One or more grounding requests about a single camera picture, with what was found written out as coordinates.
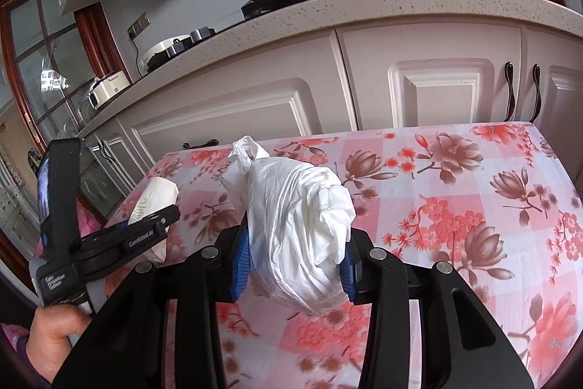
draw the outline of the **black cable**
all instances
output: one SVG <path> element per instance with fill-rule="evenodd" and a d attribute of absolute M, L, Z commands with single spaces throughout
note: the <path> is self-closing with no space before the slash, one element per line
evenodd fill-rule
<path fill-rule="evenodd" d="M 138 45 L 136 45 L 136 42 L 133 41 L 133 38 L 130 37 L 129 39 L 132 41 L 133 46 L 136 49 L 136 68 L 138 69 L 138 74 L 140 75 L 140 78 L 144 78 L 142 76 L 142 73 L 140 72 L 140 67 L 138 66 L 138 58 L 140 56 L 140 50 L 138 50 Z"/>

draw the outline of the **silver screw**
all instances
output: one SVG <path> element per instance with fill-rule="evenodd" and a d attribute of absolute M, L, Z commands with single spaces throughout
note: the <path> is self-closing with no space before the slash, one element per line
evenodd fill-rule
<path fill-rule="evenodd" d="M 387 252 L 383 248 L 372 248 L 368 255 L 377 261 L 382 261 L 387 257 Z"/>
<path fill-rule="evenodd" d="M 439 261 L 437 263 L 437 270 L 440 271 L 442 274 L 449 274 L 451 273 L 452 270 L 454 270 L 454 268 L 448 262 Z"/>
<path fill-rule="evenodd" d="M 205 259 L 212 259 L 213 257 L 217 257 L 219 255 L 219 250 L 215 246 L 207 246 L 200 254 Z"/>
<path fill-rule="evenodd" d="M 145 274 L 147 272 L 150 272 L 150 270 L 152 269 L 152 263 L 150 261 L 142 261 L 137 263 L 134 269 L 136 269 L 136 272 L 138 274 Z"/>

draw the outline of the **floral tablecloth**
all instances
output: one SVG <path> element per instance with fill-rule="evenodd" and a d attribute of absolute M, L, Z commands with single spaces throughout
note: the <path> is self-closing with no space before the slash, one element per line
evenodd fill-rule
<path fill-rule="evenodd" d="M 531 124 L 390 129 L 267 140 L 272 155 L 330 167 L 349 189 L 353 226 L 376 246 L 426 267 L 450 261 L 508 335 L 541 387 L 583 321 L 583 210 L 563 166 Z M 166 154 L 110 223 L 126 219 L 148 179 L 180 189 L 181 219 L 168 231 L 165 264 L 183 261 L 238 223 L 219 182 L 230 147 Z M 135 264 L 108 279 L 111 292 Z M 411 302 L 410 387 L 420 386 L 419 309 Z M 174 315 L 166 387 L 174 387 Z M 218 304 L 229 387 L 358 386 L 369 307 L 345 303 L 322 316 L 297 313 L 249 286 Z"/>

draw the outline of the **crumpled white bag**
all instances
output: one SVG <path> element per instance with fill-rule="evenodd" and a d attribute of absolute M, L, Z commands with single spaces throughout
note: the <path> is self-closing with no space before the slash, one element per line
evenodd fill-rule
<path fill-rule="evenodd" d="M 140 195 L 140 199 L 129 215 L 128 224 L 131 225 L 143 217 L 148 216 L 162 208 L 176 204 L 179 195 L 179 188 L 176 183 L 161 176 L 150 179 L 146 189 Z M 152 246 L 143 256 L 152 262 L 164 262 L 166 260 L 166 240 Z"/>
<path fill-rule="evenodd" d="M 247 211 L 256 290 L 315 315 L 345 302 L 337 265 L 356 214 L 336 174 L 270 157 L 249 136 L 233 143 L 229 158 L 221 183 L 239 216 Z"/>

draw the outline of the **rice cooker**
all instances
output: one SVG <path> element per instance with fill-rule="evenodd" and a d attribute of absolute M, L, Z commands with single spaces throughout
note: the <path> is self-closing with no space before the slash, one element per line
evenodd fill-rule
<path fill-rule="evenodd" d="M 87 95 L 89 103 L 95 109 L 101 109 L 127 88 L 129 84 L 128 78 L 123 71 L 110 73 L 103 78 L 95 78 L 95 82 L 89 88 L 89 94 Z"/>

